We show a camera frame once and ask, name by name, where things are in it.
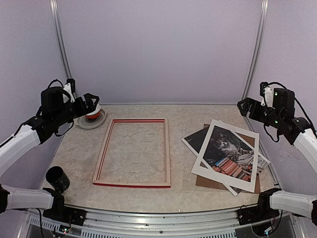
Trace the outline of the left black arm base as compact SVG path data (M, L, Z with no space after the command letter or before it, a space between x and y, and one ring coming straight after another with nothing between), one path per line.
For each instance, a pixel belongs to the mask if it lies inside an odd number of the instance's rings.
M69 225L83 226L86 219L87 211L78 208L64 206L62 212L54 209L47 209L43 211L43 216L55 221L67 223Z

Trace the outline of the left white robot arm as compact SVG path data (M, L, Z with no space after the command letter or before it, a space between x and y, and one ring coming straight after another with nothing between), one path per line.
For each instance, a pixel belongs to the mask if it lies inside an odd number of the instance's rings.
M41 92L41 106L35 116L23 122L17 131L0 145L0 173L4 174L30 150L46 142L58 129L74 119L96 111L99 97L90 93L74 98L71 86L48 87ZM21 209L49 210L58 220L69 216L64 197L57 191L0 187L0 211Z

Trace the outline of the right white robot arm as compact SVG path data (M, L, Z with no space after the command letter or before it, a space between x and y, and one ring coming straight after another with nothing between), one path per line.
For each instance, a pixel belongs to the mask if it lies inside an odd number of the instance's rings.
M252 120L272 126L277 136L283 135L310 163L317 168L317 135L311 122L295 117L295 94L285 88L262 89L263 101L245 98L237 103L240 114ZM296 194L279 188L260 193L253 215L264 220L273 210L287 211L317 222L317 197Z

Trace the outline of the wooden red picture frame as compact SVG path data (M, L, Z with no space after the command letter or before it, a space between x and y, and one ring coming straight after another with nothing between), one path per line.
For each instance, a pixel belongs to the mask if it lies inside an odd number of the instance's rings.
M116 123L162 123L163 124L163 161L164 161L164 182L111 182L101 180L102 168L105 163L106 152L111 139L111 134ZM111 119L106 131L106 136L100 151L99 159L96 165L92 184L99 186L128 187L128 188L170 188L171 171L170 171L170 146L169 146L169 129L167 118L125 118Z

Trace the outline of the white photo mat board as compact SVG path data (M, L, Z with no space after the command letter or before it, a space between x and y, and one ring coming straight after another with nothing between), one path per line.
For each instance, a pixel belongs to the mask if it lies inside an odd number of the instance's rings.
M254 192L259 158L259 135L212 120L192 173Z

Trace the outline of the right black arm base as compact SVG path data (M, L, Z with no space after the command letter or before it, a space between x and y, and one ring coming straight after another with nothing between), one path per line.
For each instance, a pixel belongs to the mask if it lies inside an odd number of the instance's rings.
M268 219L277 218L280 213L271 208L259 208L258 206L242 206L236 211L239 225L247 225L261 222Z

